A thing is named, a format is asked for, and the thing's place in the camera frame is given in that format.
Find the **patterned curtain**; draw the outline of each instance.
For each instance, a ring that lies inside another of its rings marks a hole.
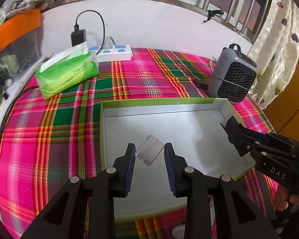
[[[299,58],[299,8],[293,0],[272,0],[267,19],[248,56],[257,64],[249,91],[265,109],[288,85]]]

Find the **hand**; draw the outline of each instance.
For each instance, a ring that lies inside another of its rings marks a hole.
[[[288,207],[288,200],[292,204],[299,205],[299,194],[290,195],[286,188],[279,185],[273,206],[276,210],[283,211]]]

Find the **power strip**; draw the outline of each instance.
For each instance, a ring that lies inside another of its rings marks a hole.
[[[97,52],[99,49],[99,46],[90,47],[89,51]],[[111,49],[102,49],[97,55],[96,61],[98,63],[131,61],[132,57],[133,53],[129,45],[114,45]]]

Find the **plaid bedsheet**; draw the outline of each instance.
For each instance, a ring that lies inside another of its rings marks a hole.
[[[132,61],[100,64],[98,76],[48,101],[36,89],[16,102],[0,149],[0,212],[14,238],[20,238],[70,177],[101,172],[102,100],[207,96],[194,80],[209,80],[209,59],[154,49],[133,49],[133,55]],[[36,84],[32,78],[27,87]],[[249,96],[234,108],[247,127],[273,131]],[[253,169],[238,182],[265,215],[273,214],[276,183]],[[172,229],[184,223],[185,216],[186,210],[180,209],[117,223],[117,237],[173,239]]]

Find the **portable heater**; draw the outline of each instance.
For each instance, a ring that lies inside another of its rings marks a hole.
[[[257,66],[244,55],[238,44],[224,48],[208,83],[212,98],[226,98],[231,103],[241,102],[257,76]]]

